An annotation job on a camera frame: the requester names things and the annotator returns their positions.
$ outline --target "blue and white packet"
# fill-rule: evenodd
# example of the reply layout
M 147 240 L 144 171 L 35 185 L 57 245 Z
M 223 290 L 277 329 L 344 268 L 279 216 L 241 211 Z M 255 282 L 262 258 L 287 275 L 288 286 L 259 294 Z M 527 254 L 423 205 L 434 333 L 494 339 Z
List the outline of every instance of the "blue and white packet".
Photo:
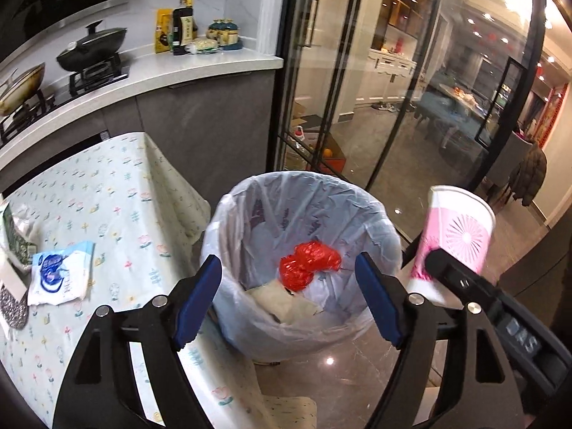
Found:
M 59 305 L 85 298 L 92 268 L 93 242 L 80 242 L 65 250 L 36 253 L 28 305 Z

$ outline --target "wok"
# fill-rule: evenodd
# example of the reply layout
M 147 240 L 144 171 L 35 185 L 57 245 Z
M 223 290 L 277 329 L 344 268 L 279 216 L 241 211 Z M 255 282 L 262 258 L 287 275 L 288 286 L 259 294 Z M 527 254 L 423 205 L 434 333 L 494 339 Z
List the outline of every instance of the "wok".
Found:
M 39 64 L 13 80 L 15 70 L 5 82 L 0 84 L 0 87 L 6 85 L 6 89 L 0 94 L 0 117 L 9 116 L 35 95 L 44 79 L 45 69 L 46 63 Z
M 87 25 L 88 35 L 72 42 L 58 55 L 56 60 L 63 69 L 73 73 L 81 72 L 112 57 L 119 50 L 127 29 L 116 27 L 96 32 L 95 28 L 101 22 L 96 21 Z

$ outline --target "gas stove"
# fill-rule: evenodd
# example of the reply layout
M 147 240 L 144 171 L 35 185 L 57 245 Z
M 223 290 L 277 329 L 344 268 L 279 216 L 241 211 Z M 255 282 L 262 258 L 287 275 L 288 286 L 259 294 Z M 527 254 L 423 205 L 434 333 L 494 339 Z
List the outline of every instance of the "gas stove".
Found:
M 69 77 L 69 84 L 45 96 L 42 90 L 22 104 L 10 116 L 0 118 L 0 149 L 20 132 L 46 114 L 98 88 L 129 77 L 129 66 L 123 65 L 119 55 L 90 66 Z

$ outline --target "floral tablecloth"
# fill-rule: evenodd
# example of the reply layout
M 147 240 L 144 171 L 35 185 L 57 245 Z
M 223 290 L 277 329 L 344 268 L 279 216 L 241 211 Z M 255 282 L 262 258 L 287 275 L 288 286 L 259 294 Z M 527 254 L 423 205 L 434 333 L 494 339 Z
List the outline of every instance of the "floral tablecloth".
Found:
M 39 250 L 95 242 L 86 298 L 32 306 L 27 326 L 0 340 L 0 359 L 16 388 L 51 427 L 65 369 L 95 308 L 138 308 L 194 275 L 192 245 L 210 207 L 144 133 L 84 150 L 8 200 L 13 210 L 28 207 Z M 262 396 L 252 362 L 226 344 L 210 319 L 179 357 L 215 428 L 315 428 L 315 403 Z M 161 423 L 139 344 L 132 344 L 132 361 L 145 414 Z

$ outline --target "silver screw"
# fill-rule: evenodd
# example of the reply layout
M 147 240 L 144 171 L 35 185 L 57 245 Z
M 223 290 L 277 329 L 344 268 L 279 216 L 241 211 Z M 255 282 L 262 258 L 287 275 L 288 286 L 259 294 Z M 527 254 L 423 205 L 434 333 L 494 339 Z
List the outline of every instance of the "silver screw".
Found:
M 157 308 L 161 308 L 162 306 L 167 305 L 167 297 L 165 297 L 164 295 L 157 295 L 151 301 L 151 303 L 153 304 L 153 306 L 156 306 Z
M 95 315 L 99 317 L 107 316 L 109 313 L 109 307 L 107 305 L 101 305 L 95 310 Z
M 473 315 L 478 315 L 481 311 L 483 311 L 483 309 L 480 307 L 480 305 L 478 303 L 475 303 L 474 301 L 471 301 L 468 305 L 467 305 L 467 309 L 473 313 Z
M 409 303 L 413 303 L 414 305 L 422 305 L 423 302 L 425 302 L 423 295 L 420 294 L 411 294 L 407 299 L 409 300 Z

